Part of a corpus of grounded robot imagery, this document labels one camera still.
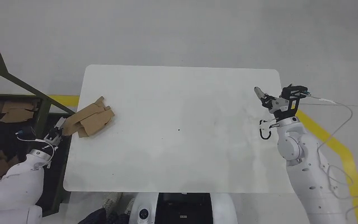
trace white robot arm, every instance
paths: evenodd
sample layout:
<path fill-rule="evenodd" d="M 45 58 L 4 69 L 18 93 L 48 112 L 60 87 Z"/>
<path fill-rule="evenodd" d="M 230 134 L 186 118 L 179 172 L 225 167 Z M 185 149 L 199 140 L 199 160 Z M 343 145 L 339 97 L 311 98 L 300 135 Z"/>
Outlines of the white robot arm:
<path fill-rule="evenodd" d="M 279 98 L 264 94 L 255 87 L 255 93 L 274 114 L 277 121 L 271 127 L 276 127 L 279 134 L 277 143 L 280 155 L 286 160 L 286 170 L 291 185 L 300 199 L 311 224 L 346 223 L 345 214 L 341 211 L 338 198 L 330 188 L 327 172 L 329 163 L 317 150 L 319 143 L 304 128 L 295 116 L 299 99 L 308 94 L 303 86 L 283 88 Z"/>
<path fill-rule="evenodd" d="M 35 204 L 43 193 L 43 166 L 50 163 L 60 143 L 64 121 L 65 119 L 61 118 L 44 140 L 31 140 L 48 145 L 31 150 L 26 155 L 26 161 L 12 166 L 0 180 L 1 223 L 38 224 L 41 222 L 42 208 Z M 49 146 L 53 149 L 51 152 L 48 151 Z"/>

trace table top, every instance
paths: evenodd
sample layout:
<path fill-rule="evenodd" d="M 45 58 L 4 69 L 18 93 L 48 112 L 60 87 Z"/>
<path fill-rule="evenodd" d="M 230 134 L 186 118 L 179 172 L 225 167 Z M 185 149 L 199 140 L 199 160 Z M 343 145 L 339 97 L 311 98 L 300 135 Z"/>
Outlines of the table top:
<path fill-rule="evenodd" d="M 73 134 L 64 188 L 82 192 L 292 193 L 272 116 L 253 88 L 278 96 L 276 70 L 91 65 L 78 109 L 104 96 L 115 113 Z"/>

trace brown cardboard piece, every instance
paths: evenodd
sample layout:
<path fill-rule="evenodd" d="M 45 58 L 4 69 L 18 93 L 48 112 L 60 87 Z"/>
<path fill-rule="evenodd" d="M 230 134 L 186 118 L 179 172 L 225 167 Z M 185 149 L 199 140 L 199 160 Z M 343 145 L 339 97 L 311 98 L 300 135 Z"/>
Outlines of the brown cardboard piece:
<path fill-rule="evenodd" d="M 33 102 L 13 102 L 13 101 L 5 101 L 2 111 L 2 114 L 9 112 L 11 109 L 27 109 L 34 110 L 36 105 Z"/>
<path fill-rule="evenodd" d="M 6 172 L 14 165 L 18 164 L 17 156 L 6 162 L 7 156 L 0 150 L 0 177 L 6 174 Z"/>
<path fill-rule="evenodd" d="M 107 125 L 114 116 L 109 106 L 105 107 L 104 97 L 101 96 L 95 103 L 88 105 L 79 112 L 66 119 L 63 135 L 69 136 L 78 132 L 78 136 L 88 137 Z"/>
<path fill-rule="evenodd" d="M 34 112 L 25 109 L 9 109 L 0 122 L 18 123 L 24 122 L 34 116 Z"/>
<path fill-rule="evenodd" d="M 7 164 L 6 160 L 0 160 L 0 176 L 6 174 L 9 170 L 9 165 Z"/>
<path fill-rule="evenodd" d="M 32 118 L 34 116 L 33 110 L 37 109 L 37 102 L 37 100 L 0 102 L 1 113 L 5 114 L 0 122 L 18 123 Z"/>

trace yellow floor stripe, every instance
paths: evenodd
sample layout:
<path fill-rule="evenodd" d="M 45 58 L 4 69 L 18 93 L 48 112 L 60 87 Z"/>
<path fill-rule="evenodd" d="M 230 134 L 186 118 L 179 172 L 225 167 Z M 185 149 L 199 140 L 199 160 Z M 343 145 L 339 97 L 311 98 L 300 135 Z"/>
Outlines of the yellow floor stripe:
<path fill-rule="evenodd" d="M 304 114 L 301 110 L 298 110 L 296 115 L 307 128 L 307 130 L 309 130 L 322 142 L 324 142 L 331 135 L 321 126 L 319 126 L 317 122 Z M 354 184 L 349 186 L 351 196 L 358 195 L 358 172 L 354 163 L 352 152 L 344 144 L 339 142 L 335 137 L 329 140 L 326 144 L 329 148 L 331 148 L 336 154 L 340 156 L 343 170 L 353 179 Z M 358 198 L 353 199 L 353 206 L 358 206 Z M 358 222 L 358 209 L 355 210 L 355 215 Z"/>
<path fill-rule="evenodd" d="M 48 95 L 64 106 L 78 106 L 79 96 Z"/>

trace shoe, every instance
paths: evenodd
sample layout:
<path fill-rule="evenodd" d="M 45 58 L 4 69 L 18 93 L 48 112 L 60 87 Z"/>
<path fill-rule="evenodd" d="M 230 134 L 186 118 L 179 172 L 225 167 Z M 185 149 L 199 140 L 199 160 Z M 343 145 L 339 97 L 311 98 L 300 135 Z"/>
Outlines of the shoe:
<path fill-rule="evenodd" d="M 127 214 L 128 216 L 130 216 L 130 212 L 132 211 L 132 207 L 133 207 L 133 203 L 134 203 L 135 198 L 132 198 L 128 205 L 127 208 L 124 210 L 124 214 Z"/>
<path fill-rule="evenodd" d="M 106 216 L 108 217 L 113 209 L 117 206 L 119 200 L 122 197 L 122 192 L 111 192 L 107 195 L 102 203 L 101 208 L 106 210 Z"/>

